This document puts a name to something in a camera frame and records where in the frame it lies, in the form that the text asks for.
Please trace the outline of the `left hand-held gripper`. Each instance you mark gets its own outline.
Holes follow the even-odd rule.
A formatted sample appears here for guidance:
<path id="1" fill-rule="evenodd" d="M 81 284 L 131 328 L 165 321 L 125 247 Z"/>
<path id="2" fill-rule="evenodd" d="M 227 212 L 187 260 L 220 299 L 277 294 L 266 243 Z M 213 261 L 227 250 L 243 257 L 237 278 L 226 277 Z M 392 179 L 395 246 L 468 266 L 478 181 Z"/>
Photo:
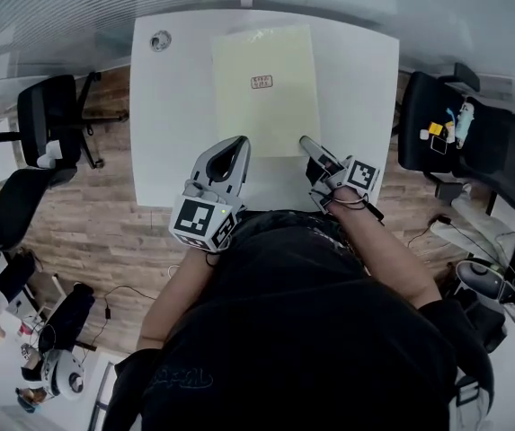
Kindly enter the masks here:
<path id="1" fill-rule="evenodd" d="M 207 252 L 228 248 L 250 157 L 247 136 L 222 140 L 198 157 L 173 207 L 169 231 L 175 239 Z"/>

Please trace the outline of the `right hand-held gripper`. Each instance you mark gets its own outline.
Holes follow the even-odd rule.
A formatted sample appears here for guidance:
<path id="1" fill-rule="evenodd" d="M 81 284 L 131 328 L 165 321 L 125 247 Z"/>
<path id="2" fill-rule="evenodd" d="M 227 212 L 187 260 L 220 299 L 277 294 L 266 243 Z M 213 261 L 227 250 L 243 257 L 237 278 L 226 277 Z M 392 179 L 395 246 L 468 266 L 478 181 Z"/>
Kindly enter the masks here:
<path id="1" fill-rule="evenodd" d="M 340 162 L 309 136 L 302 136 L 299 144 L 310 157 L 306 167 L 306 177 L 312 186 L 309 195 L 323 214 L 327 213 L 326 207 L 331 202 L 348 209 L 367 207 L 374 215 L 380 214 L 369 201 L 379 169 L 352 157 Z M 334 192 L 343 187 L 356 191 L 359 199 L 348 201 L 336 198 Z"/>

